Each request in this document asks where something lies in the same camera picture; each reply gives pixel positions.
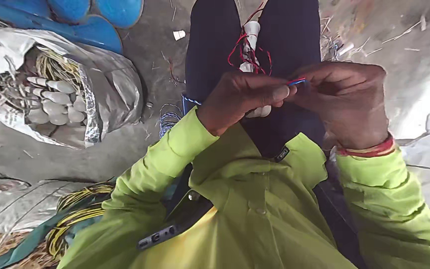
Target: concrete floor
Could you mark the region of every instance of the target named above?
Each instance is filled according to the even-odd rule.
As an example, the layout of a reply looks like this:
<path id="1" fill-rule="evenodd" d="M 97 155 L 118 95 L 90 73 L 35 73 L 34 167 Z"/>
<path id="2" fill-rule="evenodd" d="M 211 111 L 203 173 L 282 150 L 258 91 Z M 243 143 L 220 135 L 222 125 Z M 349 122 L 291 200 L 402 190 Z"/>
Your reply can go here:
<path id="1" fill-rule="evenodd" d="M 237 1 L 242 21 L 260 4 L 259 0 Z M 142 122 L 127 125 L 110 133 L 102 143 L 85 150 L 39 143 L 32 138 L 0 124 L 0 176 L 28 182 L 44 179 L 79 179 L 103 181 L 121 174 L 158 139 L 159 109 L 164 103 L 180 105 L 183 84 L 170 81 L 171 57 L 174 74 L 184 80 L 184 59 L 188 37 L 175 41 L 174 30 L 190 31 L 190 10 L 194 0 L 146 1 L 142 17 L 129 30 L 120 30 L 124 55 L 133 61 L 146 86 L 146 107 Z M 411 0 L 320 0 L 321 17 L 330 17 L 327 34 L 341 35 L 355 48 L 364 46 L 367 54 L 345 54 L 342 60 L 373 63 L 388 71 L 386 79 L 386 110 L 391 131 L 396 138 L 415 138 L 423 133 L 430 112 L 430 1 Z M 427 18 L 427 29 L 415 27 L 409 34 L 382 44 L 402 34 Z"/>

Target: person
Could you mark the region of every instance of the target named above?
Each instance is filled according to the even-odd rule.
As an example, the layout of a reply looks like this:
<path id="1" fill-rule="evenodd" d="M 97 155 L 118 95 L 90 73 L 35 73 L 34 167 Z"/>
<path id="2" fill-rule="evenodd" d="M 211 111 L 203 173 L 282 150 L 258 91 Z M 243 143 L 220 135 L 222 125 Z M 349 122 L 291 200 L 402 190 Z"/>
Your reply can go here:
<path id="1" fill-rule="evenodd" d="M 227 63 L 241 31 L 233 0 L 194 4 L 186 92 L 202 105 L 117 179 L 102 220 L 76 235 L 59 269 L 430 268 L 430 210 L 388 132 L 385 71 L 320 62 L 317 0 L 269 0 L 260 25 L 272 76 Z M 288 87 L 297 77 L 306 85 Z M 265 105 L 267 117 L 244 117 Z M 322 213 L 326 132 L 361 261 L 340 252 L 328 217 L 337 208 Z M 189 163 L 188 207 L 170 222 L 160 200 Z"/>

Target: blue container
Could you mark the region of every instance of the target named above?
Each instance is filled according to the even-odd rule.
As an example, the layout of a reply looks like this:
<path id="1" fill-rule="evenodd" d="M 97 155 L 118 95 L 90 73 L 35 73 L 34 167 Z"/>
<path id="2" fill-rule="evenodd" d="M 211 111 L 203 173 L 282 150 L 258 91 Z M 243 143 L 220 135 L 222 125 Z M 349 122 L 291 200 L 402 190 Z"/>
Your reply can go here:
<path id="1" fill-rule="evenodd" d="M 51 9 L 62 22 L 76 23 L 86 17 L 90 0 L 47 0 Z"/>
<path id="2" fill-rule="evenodd" d="M 46 19 L 51 17 L 46 0 L 0 0 L 0 4 Z"/>
<path id="3" fill-rule="evenodd" d="M 116 29 L 98 15 L 88 16 L 80 25 L 69 26 L 0 4 L 0 19 L 21 29 L 48 30 L 71 42 L 81 42 L 122 54 L 122 42 Z"/>
<path id="4" fill-rule="evenodd" d="M 102 16 L 118 28 L 132 27 L 140 18 L 143 0 L 95 0 Z"/>

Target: yellow wire coil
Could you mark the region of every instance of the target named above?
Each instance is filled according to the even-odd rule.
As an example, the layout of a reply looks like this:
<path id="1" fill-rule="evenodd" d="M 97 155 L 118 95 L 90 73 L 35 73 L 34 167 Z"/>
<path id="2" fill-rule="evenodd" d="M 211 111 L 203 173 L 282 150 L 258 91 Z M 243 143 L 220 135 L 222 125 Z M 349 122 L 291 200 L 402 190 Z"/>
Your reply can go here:
<path id="1" fill-rule="evenodd" d="M 111 183 L 101 182 L 83 188 L 80 191 L 69 193 L 59 199 L 57 203 L 57 211 L 59 212 L 65 208 L 68 208 L 89 196 L 107 194 L 111 193 L 113 190 L 114 186 Z M 64 240 L 64 235 L 68 229 L 78 222 L 93 217 L 102 216 L 105 210 L 102 209 L 101 205 L 101 202 L 97 202 L 88 205 L 87 208 L 70 212 L 66 217 L 57 223 L 56 227 L 54 227 L 49 232 L 46 239 L 46 249 L 48 253 L 54 257 L 54 259 L 60 260 L 68 248 L 67 242 Z"/>

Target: shirt cuff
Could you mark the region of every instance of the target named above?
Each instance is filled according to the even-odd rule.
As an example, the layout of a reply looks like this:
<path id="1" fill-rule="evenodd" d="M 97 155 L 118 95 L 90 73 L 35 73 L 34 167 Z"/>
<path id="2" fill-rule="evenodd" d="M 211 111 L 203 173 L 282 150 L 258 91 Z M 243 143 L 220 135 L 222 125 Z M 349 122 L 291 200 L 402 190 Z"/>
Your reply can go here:
<path id="1" fill-rule="evenodd" d="M 176 177 L 189 162 L 218 140 L 202 125 L 192 108 L 160 141 L 149 147 L 147 155 L 157 160 L 157 170 Z"/>
<path id="2" fill-rule="evenodd" d="M 401 151 L 396 147 L 385 156 L 358 157 L 336 156 L 343 185 L 354 182 L 370 187 L 386 189 L 401 185 L 408 178 L 406 163 Z"/>

